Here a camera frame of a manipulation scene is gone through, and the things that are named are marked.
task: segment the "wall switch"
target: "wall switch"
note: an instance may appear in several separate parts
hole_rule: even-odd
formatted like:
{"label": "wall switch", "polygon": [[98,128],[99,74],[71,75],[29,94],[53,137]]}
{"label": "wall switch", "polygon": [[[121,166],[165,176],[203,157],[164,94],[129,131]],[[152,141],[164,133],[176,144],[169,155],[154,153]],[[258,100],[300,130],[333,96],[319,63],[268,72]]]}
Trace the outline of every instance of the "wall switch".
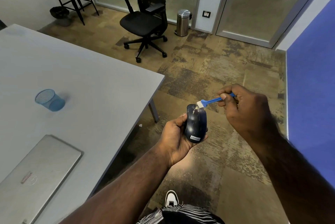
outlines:
{"label": "wall switch", "polygon": [[210,12],[203,11],[202,16],[206,17],[206,18],[209,18],[210,17]]}

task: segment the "blue brush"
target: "blue brush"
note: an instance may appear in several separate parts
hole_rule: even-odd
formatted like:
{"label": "blue brush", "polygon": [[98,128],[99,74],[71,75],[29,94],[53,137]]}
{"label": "blue brush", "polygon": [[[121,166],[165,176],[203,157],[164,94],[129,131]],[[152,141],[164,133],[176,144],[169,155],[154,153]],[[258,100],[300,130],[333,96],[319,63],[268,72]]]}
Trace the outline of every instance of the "blue brush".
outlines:
{"label": "blue brush", "polygon": [[[230,93],[229,95],[231,97],[236,97],[236,95],[234,93]],[[221,97],[218,97],[218,98],[215,98],[215,99],[212,99],[212,100],[209,100],[209,101],[201,100],[201,101],[197,102],[197,106],[199,108],[205,108],[208,104],[210,104],[212,102],[216,102],[216,101],[221,101],[221,100],[222,100]]]}

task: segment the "shoe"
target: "shoe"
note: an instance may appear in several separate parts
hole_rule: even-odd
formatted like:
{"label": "shoe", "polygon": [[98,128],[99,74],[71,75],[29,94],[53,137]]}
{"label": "shoe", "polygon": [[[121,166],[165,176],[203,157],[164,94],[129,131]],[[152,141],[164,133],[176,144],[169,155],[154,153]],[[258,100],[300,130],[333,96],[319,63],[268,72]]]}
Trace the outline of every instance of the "shoe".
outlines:
{"label": "shoe", "polygon": [[165,196],[165,206],[176,206],[179,205],[177,194],[173,190],[169,190]]}

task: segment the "silver laptop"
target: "silver laptop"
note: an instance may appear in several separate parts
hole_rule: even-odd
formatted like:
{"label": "silver laptop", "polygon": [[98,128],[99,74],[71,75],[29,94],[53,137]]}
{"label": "silver laptop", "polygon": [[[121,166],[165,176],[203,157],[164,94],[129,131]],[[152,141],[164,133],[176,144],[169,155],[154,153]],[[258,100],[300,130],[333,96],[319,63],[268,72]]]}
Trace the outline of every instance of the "silver laptop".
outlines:
{"label": "silver laptop", "polygon": [[0,223],[33,223],[82,154],[45,135],[0,183]]}

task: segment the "computer mouse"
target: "computer mouse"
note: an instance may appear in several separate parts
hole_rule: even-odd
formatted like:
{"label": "computer mouse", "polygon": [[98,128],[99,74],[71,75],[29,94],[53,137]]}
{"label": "computer mouse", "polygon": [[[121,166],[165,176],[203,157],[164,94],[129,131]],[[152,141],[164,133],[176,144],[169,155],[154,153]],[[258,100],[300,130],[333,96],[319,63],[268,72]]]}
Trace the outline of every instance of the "computer mouse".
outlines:
{"label": "computer mouse", "polygon": [[196,104],[189,104],[186,108],[187,121],[184,123],[184,135],[192,143],[199,143],[205,139],[207,131],[207,114]]}

